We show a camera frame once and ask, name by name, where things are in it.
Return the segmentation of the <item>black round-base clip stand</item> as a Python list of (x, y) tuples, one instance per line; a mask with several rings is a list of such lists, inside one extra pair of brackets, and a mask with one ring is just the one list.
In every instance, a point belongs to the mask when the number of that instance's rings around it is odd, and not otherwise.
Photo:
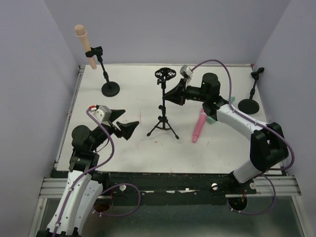
[(97, 57), (97, 61), (100, 63), (101, 68), (103, 70), (103, 77), (105, 79), (105, 83), (103, 84), (101, 88), (101, 92), (106, 97), (114, 97), (116, 96), (120, 91), (120, 86), (114, 82), (109, 80), (109, 75), (107, 71), (105, 70), (104, 64), (103, 64), (103, 48), (101, 46), (99, 47), (91, 47), (88, 52), (85, 53), (87, 58), (92, 58), (93, 56)]

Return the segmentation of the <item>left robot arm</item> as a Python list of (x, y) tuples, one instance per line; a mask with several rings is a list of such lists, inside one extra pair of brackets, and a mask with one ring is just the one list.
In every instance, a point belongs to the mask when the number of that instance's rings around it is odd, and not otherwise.
[(108, 174), (96, 174), (114, 156), (115, 146), (111, 135), (128, 140), (138, 121), (129, 123), (114, 121), (125, 110), (111, 110), (95, 105), (86, 114), (97, 124), (94, 130), (78, 125), (72, 131), (72, 155), (67, 182), (58, 207), (44, 231), (38, 237), (80, 237), (82, 229), (97, 198), (113, 188)]

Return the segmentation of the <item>pink microphone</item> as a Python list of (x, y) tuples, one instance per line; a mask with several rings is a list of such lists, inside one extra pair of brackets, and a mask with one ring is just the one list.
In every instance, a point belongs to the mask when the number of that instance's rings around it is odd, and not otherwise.
[(196, 123), (196, 126), (195, 126), (195, 129), (194, 129), (194, 132), (193, 132), (193, 136), (192, 136), (192, 142), (195, 143), (200, 134), (201, 134), (201, 131), (203, 129), (203, 126), (205, 124), (205, 121), (206, 121), (206, 114), (204, 112), (204, 110), (202, 109), (201, 110), (201, 113), (200, 113), (200, 116), (198, 118), (198, 121)]

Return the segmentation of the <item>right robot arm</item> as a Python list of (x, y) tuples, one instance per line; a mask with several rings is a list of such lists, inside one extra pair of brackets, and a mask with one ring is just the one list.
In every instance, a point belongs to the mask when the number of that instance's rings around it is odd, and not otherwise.
[(289, 156), (281, 126), (275, 122), (255, 121), (230, 106), (220, 96), (221, 84), (216, 74), (204, 74), (200, 87), (189, 86), (187, 81), (186, 78), (180, 79), (163, 96), (164, 100), (181, 106), (186, 100), (200, 101), (207, 116), (230, 126), (250, 141), (249, 160), (230, 173), (231, 183), (243, 184)]

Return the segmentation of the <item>beige microphone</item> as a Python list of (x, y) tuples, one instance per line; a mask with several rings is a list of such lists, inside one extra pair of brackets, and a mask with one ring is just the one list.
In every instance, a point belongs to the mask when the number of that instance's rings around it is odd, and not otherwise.
[(88, 53), (88, 55), (86, 56), (89, 59), (89, 64), (91, 66), (91, 68), (93, 70), (95, 70), (97, 68), (94, 56), (92, 55), (92, 53), (90, 53), (91, 51), (91, 45), (88, 39), (88, 34), (87, 34), (87, 30), (83, 25), (76, 25), (74, 28), (75, 31), (75, 35), (77, 36), (77, 38), (80, 40), (82, 47), (84, 49), (85, 53)]

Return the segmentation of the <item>black tripod shock-mount stand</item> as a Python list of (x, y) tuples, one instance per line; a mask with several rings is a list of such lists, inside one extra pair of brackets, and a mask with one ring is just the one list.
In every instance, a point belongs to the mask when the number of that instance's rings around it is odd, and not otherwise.
[[(155, 71), (155, 77), (157, 78), (157, 85), (161, 86), (162, 96), (164, 97), (165, 90), (166, 90), (166, 82), (176, 77), (176, 71), (167, 67), (160, 68), (157, 71)], [(163, 131), (171, 130), (175, 138), (178, 140), (179, 136), (171, 127), (167, 119), (165, 100), (163, 98), (162, 98), (162, 104), (159, 105), (158, 109), (161, 110), (161, 116), (158, 116), (158, 123), (151, 129), (150, 132), (147, 133), (147, 137), (149, 137), (155, 129), (160, 129)]]

